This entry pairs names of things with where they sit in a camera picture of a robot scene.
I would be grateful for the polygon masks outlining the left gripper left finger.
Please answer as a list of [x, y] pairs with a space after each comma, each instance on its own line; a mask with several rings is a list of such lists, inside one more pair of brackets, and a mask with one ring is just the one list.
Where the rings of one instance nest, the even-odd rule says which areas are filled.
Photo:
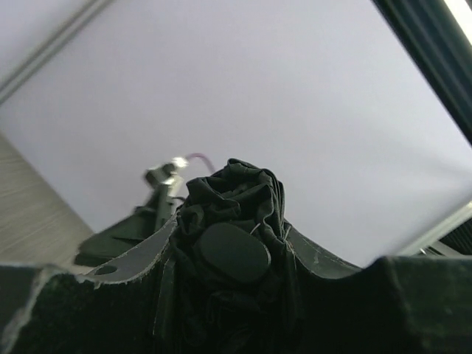
[[176, 225], [87, 274], [1, 264], [1, 352], [154, 353], [159, 267]]

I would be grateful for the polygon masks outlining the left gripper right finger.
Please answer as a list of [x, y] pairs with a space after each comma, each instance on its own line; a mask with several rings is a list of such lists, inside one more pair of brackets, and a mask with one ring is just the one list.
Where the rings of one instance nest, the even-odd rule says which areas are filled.
[[295, 353], [469, 353], [471, 260], [381, 257], [356, 267], [290, 227], [303, 318]]

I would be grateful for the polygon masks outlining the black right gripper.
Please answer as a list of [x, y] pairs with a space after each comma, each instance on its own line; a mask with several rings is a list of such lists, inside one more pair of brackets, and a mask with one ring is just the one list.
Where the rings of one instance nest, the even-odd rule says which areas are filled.
[[143, 205], [114, 225], [84, 240], [77, 250], [74, 264], [100, 266], [124, 254], [146, 240], [170, 219], [181, 196], [172, 196], [167, 185], [160, 184]]

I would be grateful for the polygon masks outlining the black folding umbrella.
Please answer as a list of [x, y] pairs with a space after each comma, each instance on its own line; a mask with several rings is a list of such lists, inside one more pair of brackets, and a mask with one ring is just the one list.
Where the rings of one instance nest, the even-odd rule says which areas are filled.
[[170, 238], [176, 353], [294, 353], [305, 319], [281, 181], [230, 159], [195, 178]]

